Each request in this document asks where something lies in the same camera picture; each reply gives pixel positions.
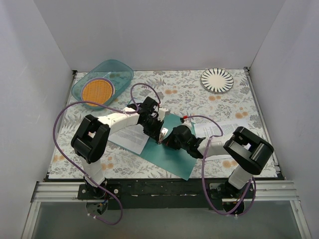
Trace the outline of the printed paper sheet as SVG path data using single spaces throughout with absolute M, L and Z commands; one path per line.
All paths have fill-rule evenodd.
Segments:
M 144 149 L 149 137 L 141 125 L 133 125 L 109 136 L 109 141 L 137 155 Z
M 223 131 L 222 137 L 214 137 L 212 139 L 212 142 L 216 142 L 218 140 L 225 143 L 227 141 L 232 133 L 235 131 L 235 129 L 239 126 L 243 126 L 248 128 L 248 121 L 245 119 L 236 119 L 236 120 L 227 120 L 222 121 L 218 123 Z M 216 124 L 208 122 L 208 123 L 197 123 L 194 125 L 195 135 L 196 137 L 209 137 L 212 135 L 220 135 L 221 131 L 216 126 Z M 211 155 L 210 157 L 206 158 L 206 161 L 212 161 L 212 160 L 219 160 L 219 159 L 228 159 L 231 158 L 229 154 L 220 154 L 220 155 Z

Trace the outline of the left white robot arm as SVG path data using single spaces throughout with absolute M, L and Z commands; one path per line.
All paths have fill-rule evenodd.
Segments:
M 141 125 L 144 134 L 159 142 L 167 113 L 168 109 L 160 107 L 154 99 L 147 97 L 142 103 L 127 105 L 119 113 L 84 117 L 71 140 L 71 146 L 80 157 L 85 171 L 86 190 L 93 198 L 101 199 L 106 193 L 106 179 L 100 159 L 109 136 L 129 126 Z

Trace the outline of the teal plastic folder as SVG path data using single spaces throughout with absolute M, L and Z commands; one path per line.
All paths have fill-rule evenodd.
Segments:
M 188 180 L 196 164 L 196 159 L 183 149 L 174 150 L 163 144 L 157 144 L 143 133 L 140 125 L 123 130 L 129 134 L 128 142 L 122 148 L 143 159 L 136 170 L 136 177 L 145 178 L 181 178 Z

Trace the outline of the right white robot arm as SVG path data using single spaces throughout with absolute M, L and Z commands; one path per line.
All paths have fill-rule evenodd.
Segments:
M 230 155 L 238 166 L 221 190 L 224 195 L 231 198 L 239 197 L 247 182 L 253 176 L 261 174 L 274 152 L 271 144 L 243 126 L 237 127 L 230 138 L 226 136 L 199 138 L 191 133 L 189 127 L 182 124 L 174 127 L 162 142 L 169 148 L 185 150 L 195 159 Z

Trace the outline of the metal folder clip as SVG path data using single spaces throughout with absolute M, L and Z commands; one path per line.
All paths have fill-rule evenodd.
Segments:
M 160 134 L 159 134 L 159 140 L 158 140 L 158 144 L 161 144 L 162 141 L 164 140 L 166 134 L 168 133 L 168 129 L 163 127 L 161 130 L 160 130 Z

